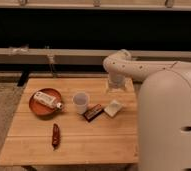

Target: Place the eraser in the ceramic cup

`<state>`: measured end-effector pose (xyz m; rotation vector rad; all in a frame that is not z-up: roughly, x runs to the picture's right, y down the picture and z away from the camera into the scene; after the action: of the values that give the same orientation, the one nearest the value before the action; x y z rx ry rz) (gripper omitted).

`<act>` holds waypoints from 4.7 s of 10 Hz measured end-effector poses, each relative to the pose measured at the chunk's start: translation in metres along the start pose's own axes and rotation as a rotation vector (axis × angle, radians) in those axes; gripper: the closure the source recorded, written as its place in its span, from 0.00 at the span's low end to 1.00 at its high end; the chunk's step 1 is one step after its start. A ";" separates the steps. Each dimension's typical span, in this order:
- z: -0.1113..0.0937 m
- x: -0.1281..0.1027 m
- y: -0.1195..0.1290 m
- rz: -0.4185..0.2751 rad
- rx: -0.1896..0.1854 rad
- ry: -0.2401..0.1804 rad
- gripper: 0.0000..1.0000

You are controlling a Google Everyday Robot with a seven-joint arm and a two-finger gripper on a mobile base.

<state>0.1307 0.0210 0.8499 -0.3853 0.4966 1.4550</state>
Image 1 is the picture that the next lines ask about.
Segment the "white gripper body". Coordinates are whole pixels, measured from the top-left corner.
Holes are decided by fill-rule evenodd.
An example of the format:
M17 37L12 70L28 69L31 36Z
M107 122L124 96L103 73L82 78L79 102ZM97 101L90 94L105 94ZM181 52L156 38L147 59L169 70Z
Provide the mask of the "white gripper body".
M114 89L120 89L125 91L126 90L125 83L126 81L123 75L112 74L112 73L108 75L107 85L109 91L112 91Z

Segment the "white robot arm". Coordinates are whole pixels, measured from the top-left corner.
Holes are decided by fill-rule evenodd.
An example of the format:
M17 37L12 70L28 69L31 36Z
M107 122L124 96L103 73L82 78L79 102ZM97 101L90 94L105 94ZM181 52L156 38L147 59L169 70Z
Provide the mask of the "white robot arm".
M139 171L191 171L191 62L135 61L119 50L103 61L111 88L131 77L138 94Z

